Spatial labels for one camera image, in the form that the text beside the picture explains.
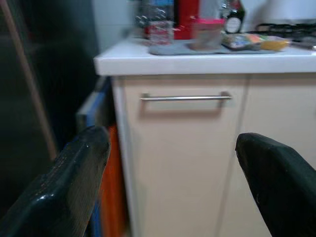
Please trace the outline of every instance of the beige cabinet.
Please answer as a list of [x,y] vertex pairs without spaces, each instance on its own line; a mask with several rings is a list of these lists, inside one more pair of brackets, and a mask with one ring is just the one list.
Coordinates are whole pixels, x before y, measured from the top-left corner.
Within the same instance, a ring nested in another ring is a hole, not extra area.
[[[126,133],[131,143],[128,173],[135,187],[134,213],[140,236],[215,236],[234,156],[246,76],[120,79],[126,103]],[[230,95],[232,99],[140,99],[209,95]]]
[[[256,132],[293,147],[316,168],[316,74],[253,75],[242,132]],[[235,159],[220,237],[268,237]]]

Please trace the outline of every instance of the bottle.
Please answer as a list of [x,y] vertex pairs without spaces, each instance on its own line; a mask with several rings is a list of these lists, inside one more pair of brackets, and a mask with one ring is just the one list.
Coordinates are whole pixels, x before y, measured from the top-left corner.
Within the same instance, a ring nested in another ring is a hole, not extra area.
[[231,11],[227,16],[226,23],[224,25],[225,32],[227,34],[240,33],[244,17],[245,10],[240,0],[232,0]]
[[173,0],[150,1],[149,39],[151,44],[171,44],[173,34]]

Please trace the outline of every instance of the cabinet door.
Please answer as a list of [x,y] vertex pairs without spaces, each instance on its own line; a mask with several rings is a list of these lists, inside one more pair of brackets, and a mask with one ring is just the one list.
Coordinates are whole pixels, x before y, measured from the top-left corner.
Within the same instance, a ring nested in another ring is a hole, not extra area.
[[[245,76],[128,77],[124,81],[142,237],[214,236]],[[220,95],[229,101],[142,102],[153,96]]]
[[[316,168],[316,74],[254,75],[246,101],[242,132],[287,144]],[[245,181],[235,160],[220,237],[270,236]]]

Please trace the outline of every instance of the cabinet drawer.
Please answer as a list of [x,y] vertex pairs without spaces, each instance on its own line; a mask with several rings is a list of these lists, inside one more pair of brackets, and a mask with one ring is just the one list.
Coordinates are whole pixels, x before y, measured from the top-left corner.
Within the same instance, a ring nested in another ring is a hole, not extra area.
[[141,237],[214,235],[245,84],[244,75],[124,79]]

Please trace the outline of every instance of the metal drawer handle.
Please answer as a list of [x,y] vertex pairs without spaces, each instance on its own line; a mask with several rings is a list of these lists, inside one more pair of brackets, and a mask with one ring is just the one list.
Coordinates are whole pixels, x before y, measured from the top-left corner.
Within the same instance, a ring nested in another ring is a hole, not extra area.
[[190,101],[190,100],[232,100],[230,93],[223,91],[220,95],[203,96],[151,96],[148,93],[141,95],[141,101]]

